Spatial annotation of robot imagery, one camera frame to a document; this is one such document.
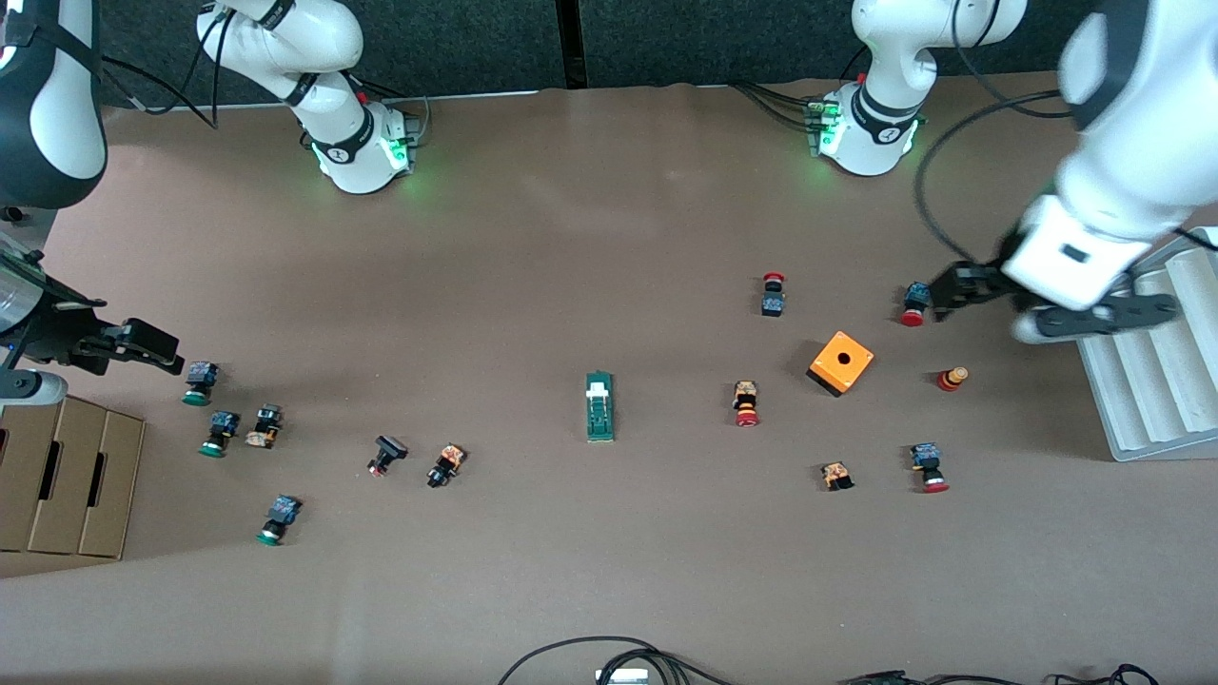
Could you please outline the green load switch white handle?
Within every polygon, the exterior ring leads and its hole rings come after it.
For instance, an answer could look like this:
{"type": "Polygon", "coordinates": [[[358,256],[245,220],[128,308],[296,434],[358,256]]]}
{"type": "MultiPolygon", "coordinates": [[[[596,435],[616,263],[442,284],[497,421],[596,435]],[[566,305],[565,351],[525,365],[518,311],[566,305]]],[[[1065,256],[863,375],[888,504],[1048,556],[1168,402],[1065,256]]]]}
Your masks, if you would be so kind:
{"type": "Polygon", "coordinates": [[[610,442],[615,438],[614,386],[609,372],[596,371],[583,382],[583,413],[588,442],[610,442]]]}

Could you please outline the green pushbutton with blue block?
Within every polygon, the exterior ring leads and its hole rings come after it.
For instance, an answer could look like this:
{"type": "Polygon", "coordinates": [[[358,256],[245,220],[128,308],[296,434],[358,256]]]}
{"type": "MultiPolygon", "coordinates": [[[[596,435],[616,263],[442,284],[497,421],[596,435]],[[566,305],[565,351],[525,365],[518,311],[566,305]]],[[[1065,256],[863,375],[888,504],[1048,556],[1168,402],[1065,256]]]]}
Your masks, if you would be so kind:
{"type": "Polygon", "coordinates": [[[197,361],[188,364],[188,390],[183,394],[183,403],[203,407],[209,405],[216,382],[219,378],[219,364],[209,361],[197,361]]]}
{"type": "Polygon", "coordinates": [[[264,542],[266,546],[279,546],[283,545],[283,538],[287,528],[290,528],[296,517],[300,516],[302,505],[300,499],[290,495],[279,495],[268,509],[268,520],[263,524],[262,529],[258,531],[256,540],[258,542],[264,542]]]}
{"type": "Polygon", "coordinates": [[[235,438],[240,427],[241,416],[230,411],[216,411],[209,414],[208,435],[201,442],[199,452],[211,460],[222,460],[227,456],[227,447],[231,438],[235,438]]]}

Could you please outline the brown cardboard divider box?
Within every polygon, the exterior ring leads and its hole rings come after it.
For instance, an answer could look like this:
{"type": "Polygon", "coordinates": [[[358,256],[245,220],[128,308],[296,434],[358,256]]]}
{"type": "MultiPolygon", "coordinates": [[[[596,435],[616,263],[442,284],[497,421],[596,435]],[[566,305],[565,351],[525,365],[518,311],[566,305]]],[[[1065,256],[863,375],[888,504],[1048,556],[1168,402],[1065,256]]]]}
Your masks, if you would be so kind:
{"type": "Polygon", "coordinates": [[[0,412],[0,579],[121,559],[144,435],[72,396],[0,412]]]}

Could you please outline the grey ridged plastic tray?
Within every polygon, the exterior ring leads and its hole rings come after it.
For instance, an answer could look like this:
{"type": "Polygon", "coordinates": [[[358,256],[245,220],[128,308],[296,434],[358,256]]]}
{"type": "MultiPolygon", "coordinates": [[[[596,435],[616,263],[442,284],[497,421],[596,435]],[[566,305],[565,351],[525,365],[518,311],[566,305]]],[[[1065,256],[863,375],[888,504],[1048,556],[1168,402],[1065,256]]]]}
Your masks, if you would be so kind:
{"type": "MultiPolygon", "coordinates": [[[[1218,247],[1218,225],[1192,236],[1218,247]]],[[[1218,460],[1218,250],[1178,238],[1136,267],[1140,294],[1179,303],[1173,321],[1078,344],[1117,462],[1218,460]]]]}

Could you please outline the black square button red base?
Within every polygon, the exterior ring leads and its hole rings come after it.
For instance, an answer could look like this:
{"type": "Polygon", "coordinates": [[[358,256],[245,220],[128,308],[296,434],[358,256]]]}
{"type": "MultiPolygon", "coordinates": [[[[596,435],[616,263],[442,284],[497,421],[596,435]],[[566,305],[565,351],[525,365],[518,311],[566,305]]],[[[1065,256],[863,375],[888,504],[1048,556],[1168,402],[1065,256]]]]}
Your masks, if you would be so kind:
{"type": "Polygon", "coordinates": [[[390,466],[396,460],[406,460],[409,453],[404,442],[400,442],[400,440],[391,438],[391,435],[379,435],[375,445],[378,445],[378,456],[368,463],[368,470],[371,477],[386,477],[390,466]]]}

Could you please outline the black selector with orange block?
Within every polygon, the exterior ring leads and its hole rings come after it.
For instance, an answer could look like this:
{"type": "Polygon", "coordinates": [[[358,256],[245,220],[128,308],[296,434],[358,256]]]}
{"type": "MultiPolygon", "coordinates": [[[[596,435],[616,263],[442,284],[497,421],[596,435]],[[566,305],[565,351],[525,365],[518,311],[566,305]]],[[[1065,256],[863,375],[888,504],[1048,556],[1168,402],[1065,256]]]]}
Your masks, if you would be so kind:
{"type": "Polygon", "coordinates": [[[430,488],[443,488],[448,484],[458,473],[460,473],[460,467],[466,460],[466,453],[454,442],[448,442],[445,449],[441,450],[438,460],[430,469],[428,474],[428,485],[430,488]]]}

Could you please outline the orange button enclosure box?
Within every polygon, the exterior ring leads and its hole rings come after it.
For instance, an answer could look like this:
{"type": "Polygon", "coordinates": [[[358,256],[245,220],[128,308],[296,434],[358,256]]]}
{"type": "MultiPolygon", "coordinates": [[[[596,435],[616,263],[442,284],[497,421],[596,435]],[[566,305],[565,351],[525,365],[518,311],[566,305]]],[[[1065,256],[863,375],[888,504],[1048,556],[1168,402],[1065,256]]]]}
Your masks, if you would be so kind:
{"type": "Polygon", "coordinates": [[[812,361],[806,377],[836,399],[853,390],[875,360],[875,352],[844,332],[836,332],[812,361]]]}

